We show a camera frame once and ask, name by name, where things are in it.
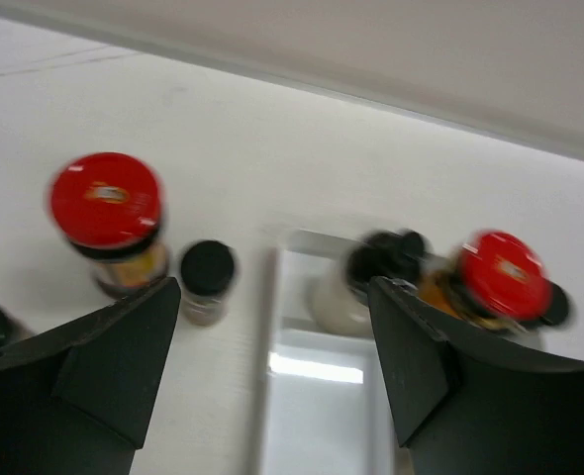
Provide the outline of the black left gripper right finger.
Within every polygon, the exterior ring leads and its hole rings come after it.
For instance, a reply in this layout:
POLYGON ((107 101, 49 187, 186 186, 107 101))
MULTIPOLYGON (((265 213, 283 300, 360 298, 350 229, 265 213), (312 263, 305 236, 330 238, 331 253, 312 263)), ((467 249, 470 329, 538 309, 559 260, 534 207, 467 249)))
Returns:
POLYGON ((457 320, 377 278, 370 317, 418 474, 584 474, 584 361, 457 320))

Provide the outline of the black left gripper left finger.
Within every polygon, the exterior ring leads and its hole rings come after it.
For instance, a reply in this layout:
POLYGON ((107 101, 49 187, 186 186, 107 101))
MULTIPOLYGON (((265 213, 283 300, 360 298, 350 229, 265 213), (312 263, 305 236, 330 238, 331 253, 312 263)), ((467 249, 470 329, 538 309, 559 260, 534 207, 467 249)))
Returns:
POLYGON ((0 347, 0 474, 127 474, 146 435, 181 291, 165 277, 0 347))

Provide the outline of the white powder black cap bottle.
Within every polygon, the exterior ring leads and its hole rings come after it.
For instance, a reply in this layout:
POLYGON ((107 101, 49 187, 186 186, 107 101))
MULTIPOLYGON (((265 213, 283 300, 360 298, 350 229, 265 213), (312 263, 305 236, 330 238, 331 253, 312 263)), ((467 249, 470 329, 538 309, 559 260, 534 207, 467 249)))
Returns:
POLYGON ((412 230, 374 231, 362 237, 316 284, 311 310, 317 326, 332 334, 371 337, 371 281, 385 277, 415 293, 428 248, 428 241, 412 230))

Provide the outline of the red lid chili sauce jar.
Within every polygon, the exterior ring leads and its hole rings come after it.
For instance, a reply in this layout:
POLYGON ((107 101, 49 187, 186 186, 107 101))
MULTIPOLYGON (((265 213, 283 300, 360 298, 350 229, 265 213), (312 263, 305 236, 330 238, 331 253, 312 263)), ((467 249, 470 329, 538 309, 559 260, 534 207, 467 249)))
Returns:
POLYGON ((122 298, 168 274, 163 186, 142 160, 114 151, 78 157, 52 178, 47 204, 105 294, 122 298))

